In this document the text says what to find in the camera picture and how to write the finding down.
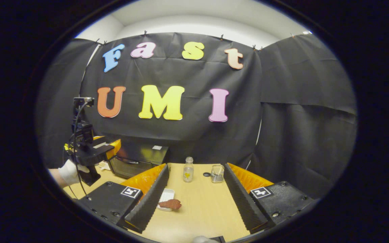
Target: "brown food item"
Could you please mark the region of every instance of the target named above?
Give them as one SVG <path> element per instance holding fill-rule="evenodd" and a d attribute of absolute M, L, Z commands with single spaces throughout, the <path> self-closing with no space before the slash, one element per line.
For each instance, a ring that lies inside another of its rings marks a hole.
<path fill-rule="evenodd" d="M 159 203 L 159 206 L 162 208 L 168 208 L 168 209 L 179 209 L 182 205 L 181 202 L 177 199 L 171 199 L 167 201 L 163 201 Z"/>

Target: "white glove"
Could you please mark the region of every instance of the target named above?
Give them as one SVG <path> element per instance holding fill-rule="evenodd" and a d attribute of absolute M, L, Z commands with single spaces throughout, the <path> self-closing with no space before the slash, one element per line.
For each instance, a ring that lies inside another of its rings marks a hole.
<path fill-rule="evenodd" d="M 193 239 L 191 243 L 219 243 L 216 240 L 212 240 L 210 238 L 207 238 L 205 236 L 198 236 Z"/>
<path fill-rule="evenodd" d="M 77 168 L 80 171 L 89 173 L 89 169 L 83 165 L 78 164 Z M 58 168 L 58 171 L 59 171 L 62 179 L 67 183 L 67 185 L 71 186 L 74 183 L 79 182 L 79 177 L 77 176 L 76 165 L 70 159 L 67 160 L 61 168 Z"/>

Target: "white tray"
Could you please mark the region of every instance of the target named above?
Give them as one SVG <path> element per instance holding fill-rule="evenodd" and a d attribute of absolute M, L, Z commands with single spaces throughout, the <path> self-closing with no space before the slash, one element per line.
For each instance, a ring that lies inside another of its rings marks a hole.
<path fill-rule="evenodd" d="M 167 201 L 167 200 L 171 200 L 171 199 L 173 199 L 174 196 L 175 196 L 175 191 L 174 190 L 165 188 L 163 190 L 162 196 L 160 197 L 159 203 Z M 172 211 L 172 209 L 162 208 L 159 205 L 157 205 L 157 208 L 160 209 L 160 210 L 163 210 L 163 211 L 168 211 L 168 212 Z"/>

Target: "glass bottle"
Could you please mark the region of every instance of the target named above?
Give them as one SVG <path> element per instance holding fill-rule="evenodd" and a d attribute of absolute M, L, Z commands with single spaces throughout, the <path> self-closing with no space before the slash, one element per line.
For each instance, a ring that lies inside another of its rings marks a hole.
<path fill-rule="evenodd" d="M 193 179 L 194 170 L 195 168 L 193 167 L 193 158 L 187 157 L 185 159 L 185 165 L 182 172 L 182 178 L 184 179 L 185 182 L 191 182 L 191 180 Z"/>

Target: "wooden table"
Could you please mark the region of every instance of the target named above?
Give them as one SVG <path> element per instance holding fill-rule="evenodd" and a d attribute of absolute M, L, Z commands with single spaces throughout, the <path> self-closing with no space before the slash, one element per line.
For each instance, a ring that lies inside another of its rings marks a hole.
<path fill-rule="evenodd" d="M 194 164 L 193 181 L 182 180 L 184 164 L 169 163 L 171 168 L 166 188 L 175 191 L 175 199 L 181 201 L 178 210 L 166 212 L 156 209 L 142 234 L 134 234 L 163 243 L 190 243 L 196 236 L 208 238 L 223 236 L 232 241 L 247 236 L 238 208 L 230 194 L 226 181 L 212 183 L 204 172 L 211 172 L 213 164 Z M 97 170 L 102 178 L 91 187 L 84 184 L 85 191 L 91 192 L 106 181 L 121 183 L 124 179 L 110 171 Z M 71 186 L 78 198 L 85 196 L 79 184 Z M 68 187 L 64 188 L 72 195 Z"/>

